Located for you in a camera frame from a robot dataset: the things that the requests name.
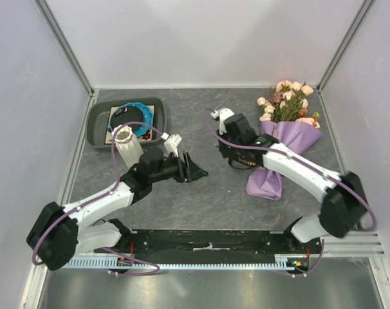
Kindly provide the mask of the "black printed ribbon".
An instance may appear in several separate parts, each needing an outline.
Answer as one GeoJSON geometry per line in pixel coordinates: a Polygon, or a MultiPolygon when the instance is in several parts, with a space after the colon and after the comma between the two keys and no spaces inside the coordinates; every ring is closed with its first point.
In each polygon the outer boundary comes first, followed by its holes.
{"type": "Polygon", "coordinates": [[[239,153],[232,155],[228,159],[228,164],[230,167],[237,170],[250,170],[259,167],[257,162],[249,160],[244,156],[241,156],[239,153]]]}

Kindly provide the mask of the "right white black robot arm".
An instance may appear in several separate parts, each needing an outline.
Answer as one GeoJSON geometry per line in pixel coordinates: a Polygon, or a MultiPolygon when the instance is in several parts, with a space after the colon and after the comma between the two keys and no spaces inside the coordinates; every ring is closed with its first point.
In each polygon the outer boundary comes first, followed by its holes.
{"type": "Polygon", "coordinates": [[[360,177],[325,169],[295,153],[271,134],[258,135],[241,113],[231,109],[212,111],[219,123],[215,136],[219,152],[232,167],[244,166],[264,172],[269,184],[266,195],[275,196],[284,176],[308,191],[321,204],[320,211],[295,220],[286,230],[284,246],[299,253],[307,242],[322,236],[344,238],[368,211],[360,177]]]}

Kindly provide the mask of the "purple pink wrapping paper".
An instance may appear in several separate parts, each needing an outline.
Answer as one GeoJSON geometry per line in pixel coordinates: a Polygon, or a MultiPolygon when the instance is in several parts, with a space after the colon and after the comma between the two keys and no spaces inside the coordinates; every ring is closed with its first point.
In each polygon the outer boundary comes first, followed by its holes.
{"type": "MultiPolygon", "coordinates": [[[[305,122],[261,122],[261,132],[282,142],[286,147],[301,155],[321,136],[319,128],[305,122]]],[[[246,193],[268,200],[280,200],[283,191],[283,176],[259,167],[251,173],[245,187],[246,193]]]]}

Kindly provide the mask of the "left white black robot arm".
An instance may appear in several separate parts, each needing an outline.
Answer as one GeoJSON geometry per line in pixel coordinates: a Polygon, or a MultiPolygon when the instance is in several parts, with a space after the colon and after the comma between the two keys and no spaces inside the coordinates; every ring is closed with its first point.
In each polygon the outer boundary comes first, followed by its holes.
{"type": "Polygon", "coordinates": [[[159,148],[144,152],[113,185],[83,200],[58,205],[46,204],[30,230],[26,242],[33,250],[34,265],[58,270],[74,256],[98,248],[123,253],[130,246],[127,228],[117,221],[102,227],[99,219],[126,208],[151,193],[153,184],[173,179],[190,183],[208,176],[194,163],[188,152],[181,156],[164,155],[159,148]]]}

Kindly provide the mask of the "pink artificial flower bunch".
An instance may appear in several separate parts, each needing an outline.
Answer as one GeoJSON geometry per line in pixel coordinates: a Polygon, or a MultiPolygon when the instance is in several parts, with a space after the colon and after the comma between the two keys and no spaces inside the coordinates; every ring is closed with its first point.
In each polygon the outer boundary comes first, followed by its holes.
{"type": "Polygon", "coordinates": [[[269,89],[269,97],[259,97],[257,105],[263,114],[259,117],[260,122],[301,122],[320,129],[320,114],[314,113],[308,116],[308,99],[314,89],[300,82],[280,81],[276,87],[269,89]]]}

